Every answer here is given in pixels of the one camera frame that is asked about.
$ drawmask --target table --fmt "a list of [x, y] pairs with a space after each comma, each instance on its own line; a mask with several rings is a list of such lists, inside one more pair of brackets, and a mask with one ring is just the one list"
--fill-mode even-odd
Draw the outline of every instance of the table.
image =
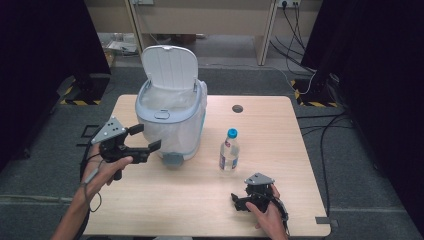
[[[135, 101], [136, 95], [122, 95], [113, 110], [125, 127], [138, 123]], [[233, 112], [234, 105], [243, 112]], [[218, 159], [231, 127], [239, 131], [241, 151], [236, 170], [228, 173], [219, 169]], [[129, 136], [126, 144], [143, 147], [147, 142], [140, 133]], [[102, 188], [103, 203], [90, 215], [85, 234], [265, 236], [255, 229], [253, 214], [236, 211], [230, 196], [247, 196], [244, 180], [256, 172], [275, 179], [291, 236], [330, 234], [330, 225], [315, 220], [325, 217], [325, 209], [290, 99], [211, 95], [196, 155], [179, 168], [164, 166], [156, 154], [147, 163], [127, 166], [120, 181]]]

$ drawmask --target gray carpet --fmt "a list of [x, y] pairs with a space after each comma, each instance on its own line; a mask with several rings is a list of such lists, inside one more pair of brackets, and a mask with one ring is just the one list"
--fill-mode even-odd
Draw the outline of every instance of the gray carpet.
[[[293, 74], [287, 75], [289, 80], [294, 78]], [[207, 83], [210, 95], [289, 96], [298, 117], [333, 115], [344, 110], [299, 106], [284, 75], [276, 70], [199, 69], [199, 79]], [[60, 94], [64, 94], [70, 80], [58, 89]], [[0, 173], [0, 240], [49, 238], [78, 187], [79, 162], [85, 148], [76, 145], [88, 140], [81, 137], [84, 128], [102, 125], [117, 98], [137, 94], [145, 80], [141, 68], [112, 68], [100, 105], [56, 106], [31, 146], [31, 157], [9, 162]], [[320, 157], [323, 128], [308, 127], [325, 126], [331, 119], [298, 119], [325, 206], [327, 192]], [[330, 217], [337, 223], [326, 239], [422, 239], [390, 182], [374, 169], [349, 116], [340, 119], [326, 130], [323, 139]]]

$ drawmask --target open lid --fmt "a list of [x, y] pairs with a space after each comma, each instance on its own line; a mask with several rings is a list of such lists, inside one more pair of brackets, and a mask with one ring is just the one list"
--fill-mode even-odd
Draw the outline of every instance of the open lid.
[[193, 89], [198, 76], [197, 58], [188, 49], [158, 45], [143, 50], [142, 63], [153, 86], [164, 89]]

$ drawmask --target water bottle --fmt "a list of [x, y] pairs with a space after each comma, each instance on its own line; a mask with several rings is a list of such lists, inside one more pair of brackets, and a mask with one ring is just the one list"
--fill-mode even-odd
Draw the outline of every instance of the water bottle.
[[221, 170], [230, 171], [236, 168], [240, 146], [237, 142], [237, 129], [230, 128], [225, 142], [221, 144], [219, 167]]

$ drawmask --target power outlet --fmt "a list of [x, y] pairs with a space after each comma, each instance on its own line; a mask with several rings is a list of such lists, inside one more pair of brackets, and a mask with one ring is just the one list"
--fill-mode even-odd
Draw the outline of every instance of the power outlet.
[[283, 2], [287, 2], [286, 9], [287, 8], [295, 8], [300, 6], [300, 0], [278, 0], [278, 7], [283, 7]]

